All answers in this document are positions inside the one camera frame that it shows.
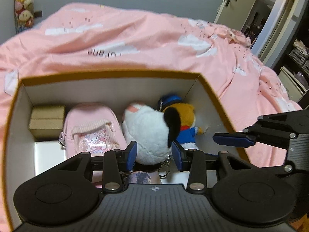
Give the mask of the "pink card holder wallet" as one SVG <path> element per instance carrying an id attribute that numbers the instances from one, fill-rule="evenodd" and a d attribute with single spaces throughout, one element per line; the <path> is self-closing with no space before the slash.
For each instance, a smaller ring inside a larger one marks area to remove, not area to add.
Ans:
<path id="1" fill-rule="evenodd" d="M 119 172 L 123 187 L 127 187 L 129 184 L 161 184 L 161 179 L 157 172 Z M 94 171 L 92 177 L 92 183 L 97 187 L 101 188 L 103 178 L 103 172 Z"/>

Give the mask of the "pink cloud-print duvet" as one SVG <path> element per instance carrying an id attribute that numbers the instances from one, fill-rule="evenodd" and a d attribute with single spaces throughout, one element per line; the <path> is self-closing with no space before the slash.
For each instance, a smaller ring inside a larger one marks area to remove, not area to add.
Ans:
<path id="1" fill-rule="evenodd" d="M 70 3 L 1 45 L 3 156 L 9 108 L 23 78 L 106 70 L 201 74 L 235 131 L 261 115 L 300 109 L 237 30 L 168 14 Z"/>

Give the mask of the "pink mini backpack pouch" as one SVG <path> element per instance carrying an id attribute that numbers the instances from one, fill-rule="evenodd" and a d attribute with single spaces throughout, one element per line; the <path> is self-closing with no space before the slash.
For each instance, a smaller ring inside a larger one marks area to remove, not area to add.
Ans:
<path id="1" fill-rule="evenodd" d="M 81 152 L 102 156 L 105 152 L 127 147 L 115 113 L 100 103 L 83 103 L 66 115 L 59 144 L 70 158 Z"/>

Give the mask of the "white bedroom door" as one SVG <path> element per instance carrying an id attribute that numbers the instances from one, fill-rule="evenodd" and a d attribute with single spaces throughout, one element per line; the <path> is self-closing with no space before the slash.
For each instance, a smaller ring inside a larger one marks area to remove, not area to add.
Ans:
<path id="1" fill-rule="evenodd" d="M 215 24 L 241 30 L 256 0 L 223 0 Z"/>

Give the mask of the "white black-eared plush dog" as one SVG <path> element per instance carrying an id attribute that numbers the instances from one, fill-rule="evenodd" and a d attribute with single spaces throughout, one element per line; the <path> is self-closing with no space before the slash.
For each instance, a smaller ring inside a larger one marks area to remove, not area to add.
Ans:
<path id="1" fill-rule="evenodd" d="M 181 120 L 174 107 L 161 112 L 144 103 L 132 102 L 124 110 L 122 129 L 128 143 L 137 143 L 136 162 L 156 165 L 170 158 Z"/>

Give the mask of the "orange cardboard storage box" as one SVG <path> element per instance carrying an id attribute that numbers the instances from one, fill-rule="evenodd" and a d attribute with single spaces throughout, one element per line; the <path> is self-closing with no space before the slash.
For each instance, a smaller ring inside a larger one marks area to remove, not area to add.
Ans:
<path id="1" fill-rule="evenodd" d="M 218 97 L 201 74 L 180 71 L 106 70 L 23 78 L 9 108 L 3 156 L 3 194 L 11 229 L 21 224 L 13 196 L 27 180 L 86 151 L 101 156 L 125 149 L 123 118 L 137 129 L 136 142 L 146 143 L 163 160 L 171 131 L 158 111 L 161 98 L 179 96 L 193 107 L 190 127 L 199 150 L 216 154 L 217 132 L 234 127 Z"/>

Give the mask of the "orange plush blue cap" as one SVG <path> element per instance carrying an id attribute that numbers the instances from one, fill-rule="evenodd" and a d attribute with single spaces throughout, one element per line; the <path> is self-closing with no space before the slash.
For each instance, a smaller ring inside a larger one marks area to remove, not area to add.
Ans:
<path id="1" fill-rule="evenodd" d="M 158 100 L 157 109 L 164 112 L 167 108 L 172 107 L 177 110 L 180 116 L 180 133 L 177 137 L 177 142 L 184 149 L 199 148 L 196 145 L 195 136 L 203 134 L 201 127 L 197 127 L 194 106 L 183 102 L 182 98 L 176 94 L 168 94 Z"/>

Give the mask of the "hanging plush toy organizer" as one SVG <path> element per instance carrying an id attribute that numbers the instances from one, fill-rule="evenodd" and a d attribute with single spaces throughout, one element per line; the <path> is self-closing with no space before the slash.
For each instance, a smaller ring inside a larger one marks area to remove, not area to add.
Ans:
<path id="1" fill-rule="evenodd" d="M 15 28 L 20 33 L 34 25 L 34 0 L 15 0 Z"/>

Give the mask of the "olive yellow small box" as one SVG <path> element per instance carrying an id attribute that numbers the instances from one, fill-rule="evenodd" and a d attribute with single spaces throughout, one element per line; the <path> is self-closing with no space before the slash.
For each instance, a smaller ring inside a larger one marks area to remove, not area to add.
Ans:
<path id="1" fill-rule="evenodd" d="M 34 106 L 28 129 L 38 141 L 58 140 L 65 119 L 64 105 Z"/>

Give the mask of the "dark wardrobe shelving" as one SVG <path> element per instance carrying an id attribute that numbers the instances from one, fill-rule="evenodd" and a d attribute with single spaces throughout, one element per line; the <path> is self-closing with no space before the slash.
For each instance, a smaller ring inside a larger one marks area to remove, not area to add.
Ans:
<path id="1" fill-rule="evenodd" d="M 304 15 L 274 67 L 288 98 L 308 108 L 308 15 Z"/>

